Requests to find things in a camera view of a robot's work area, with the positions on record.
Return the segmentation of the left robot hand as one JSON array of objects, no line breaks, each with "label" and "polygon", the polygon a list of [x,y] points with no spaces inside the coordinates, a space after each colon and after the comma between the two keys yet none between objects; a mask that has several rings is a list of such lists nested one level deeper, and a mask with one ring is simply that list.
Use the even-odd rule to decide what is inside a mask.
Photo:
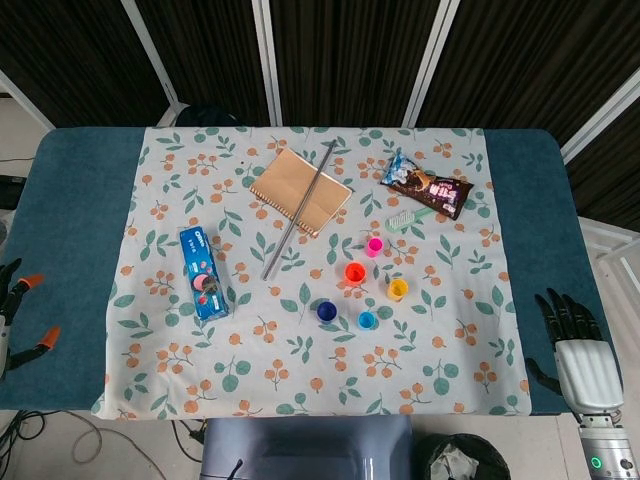
[{"label": "left robot hand", "polygon": [[1,266],[1,380],[6,373],[16,370],[26,363],[36,360],[52,350],[61,333],[59,326],[49,329],[46,335],[31,349],[11,353],[10,334],[14,317],[20,308],[23,296],[44,281],[43,274],[20,278],[9,288],[14,273],[22,263],[21,258]]}]

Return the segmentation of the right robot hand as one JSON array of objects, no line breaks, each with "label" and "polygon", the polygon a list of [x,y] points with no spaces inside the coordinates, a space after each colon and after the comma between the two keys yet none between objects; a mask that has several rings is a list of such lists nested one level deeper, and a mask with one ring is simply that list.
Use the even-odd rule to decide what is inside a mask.
[{"label": "right robot hand", "polygon": [[549,288],[536,294],[558,376],[543,372],[531,357],[528,372],[544,388],[564,398],[575,415],[611,415],[624,403],[623,386],[613,349],[592,312],[567,294]]}]

